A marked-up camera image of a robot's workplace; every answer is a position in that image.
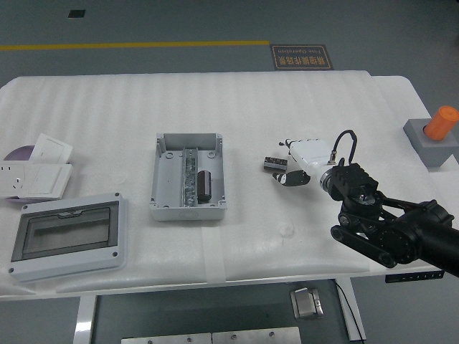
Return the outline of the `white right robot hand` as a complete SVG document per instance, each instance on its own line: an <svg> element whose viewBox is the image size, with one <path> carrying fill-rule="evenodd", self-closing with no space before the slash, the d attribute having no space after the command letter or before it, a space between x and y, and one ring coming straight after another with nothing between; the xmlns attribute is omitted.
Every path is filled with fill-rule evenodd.
<svg viewBox="0 0 459 344"><path fill-rule="evenodd" d="M282 158L265 157L264 171L271 172L282 186L304 186L311 181L323 184L328 178L334 162L330 162L331 148L321 139L289 140L280 142L288 148L290 157L299 170L287 172L288 161Z"/></svg>

